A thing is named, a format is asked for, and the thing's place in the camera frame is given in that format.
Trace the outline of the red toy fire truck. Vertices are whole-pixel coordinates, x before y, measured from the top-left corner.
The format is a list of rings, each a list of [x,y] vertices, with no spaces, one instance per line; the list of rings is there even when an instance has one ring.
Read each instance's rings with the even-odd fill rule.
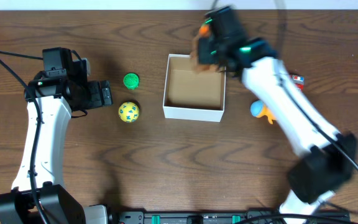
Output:
[[[297,87],[297,89],[299,89],[300,91],[303,91],[303,87],[305,84],[304,77],[295,75],[295,74],[290,74],[290,78],[291,78],[292,82],[295,84],[295,86]]]

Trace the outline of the green ribbed plastic wheel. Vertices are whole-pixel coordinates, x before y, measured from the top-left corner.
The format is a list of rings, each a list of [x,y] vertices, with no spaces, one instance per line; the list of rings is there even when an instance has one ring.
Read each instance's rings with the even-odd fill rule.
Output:
[[[135,90],[140,83],[139,76],[136,73],[127,73],[123,78],[123,83],[129,90]]]

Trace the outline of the brown plush bear toy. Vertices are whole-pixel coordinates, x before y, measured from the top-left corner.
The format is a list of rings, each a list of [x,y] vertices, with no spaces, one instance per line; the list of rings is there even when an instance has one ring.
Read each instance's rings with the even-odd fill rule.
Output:
[[[195,38],[192,40],[192,47],[191,47],[191,53],[190,58],[191,62],[193,64],[193,70],[196,73],[204,72],[204,71],[210,71],[210,72],[217,72],[219,70],[219,66],[215,64],[200,64],[198,60],[198,41],[201,37],[209,37],[211,34],[209,25],[203,24],[198,34],[195,36]]]

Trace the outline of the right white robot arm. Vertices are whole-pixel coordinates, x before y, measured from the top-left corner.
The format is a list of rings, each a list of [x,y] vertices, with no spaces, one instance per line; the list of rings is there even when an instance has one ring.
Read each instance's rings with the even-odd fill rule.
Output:
[[[299,161],[287,174],[290,192],[271,220],[338,223],[316,215],[354,170],[357,139],[341,134],[297,89],[278,52],[263,38],[251,39],[235,10],[220,7],[205,15],[198,61],[235,72],[242,84],[272,112]]]

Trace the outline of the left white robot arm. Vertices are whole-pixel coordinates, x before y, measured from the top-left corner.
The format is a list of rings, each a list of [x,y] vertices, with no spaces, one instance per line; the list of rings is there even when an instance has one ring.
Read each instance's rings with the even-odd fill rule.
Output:
[[[112,105],[107,80],[89,81],[90,64],[74,50],[44,49],[44,64],[25,83],[29,124],[21,165],[11,191],[0,194],[1,223],[109,223],[105,205],[83,207],[66,190],[63,152],[74,112]]]

